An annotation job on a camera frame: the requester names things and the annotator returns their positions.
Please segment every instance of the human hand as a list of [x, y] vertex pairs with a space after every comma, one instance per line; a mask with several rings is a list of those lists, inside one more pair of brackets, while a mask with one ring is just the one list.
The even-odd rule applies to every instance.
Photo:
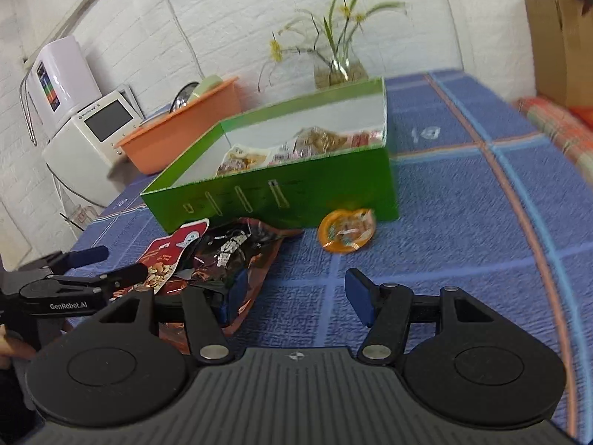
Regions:
[[8, 370], [11, 366], [11, 358], [33, 359], [35, 349], [24, 341], [8, 336], [6, 327], [0, 326], [0, 369]]

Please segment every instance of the brand logo on appliance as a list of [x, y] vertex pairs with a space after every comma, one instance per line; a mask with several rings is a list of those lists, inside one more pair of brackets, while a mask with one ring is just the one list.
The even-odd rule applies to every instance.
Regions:
[[88, 109], [86, 112], [84, 112], [84, 114], [80, 114], [78, 115], [79, 119], [83, 119], [85, 118], [88, 114], [90, 114], [91, 112], [95, 111], [97, 108], [99, 108], [101, 105], [97, 104], [97, 105], [93, 105], [90, 109]]
[[81, 301], [80, 303], [59, 303], [49, 305], [49, 309], [51, 310], [79, 310], [84, 308], [88, 308], [86, 301]]

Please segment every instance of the gray ribbed panel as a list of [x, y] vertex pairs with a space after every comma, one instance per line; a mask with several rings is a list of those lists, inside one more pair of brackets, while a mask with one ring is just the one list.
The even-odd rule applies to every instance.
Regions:
[[[305, 356], [291, 359], [293, 352]], [[485, 432], [433, 416], [392, 370], [368, 367], [345, 348], [248, 349], [206, 368], [171, 408], [118, 429], [50, 423], [27, 445], [555, 445], [553, 425]]]

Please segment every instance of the black screen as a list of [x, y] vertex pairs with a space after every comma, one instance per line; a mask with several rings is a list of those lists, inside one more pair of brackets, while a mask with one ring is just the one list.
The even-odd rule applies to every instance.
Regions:
[[132, 116], [123, 108], [119, 100], [103, 107], [96, 114], [91, 115], [84, 121], [99, 142], [107, 139], [117, 129], [121, 129], [125, 124], [132, 120]]

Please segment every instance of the cardboard box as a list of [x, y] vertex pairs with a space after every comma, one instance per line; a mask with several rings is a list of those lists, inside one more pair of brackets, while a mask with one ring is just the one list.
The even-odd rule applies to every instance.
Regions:
[[[383, 130], [380, 144], [216, 177], [234, 144], [280, 145], [301, 129]], [[330, 88], [219, 122], [142, 194], [162, 227], [209, 218], [212, 225], [254, 217], [278, 228], [316, 227], [335, 209], [372, 208], [398, 217], [387, 141], [383, 79]]]
[[578, 0], [525, 0], [538, 93], [560, 105], [593, 105], [593, 11]]

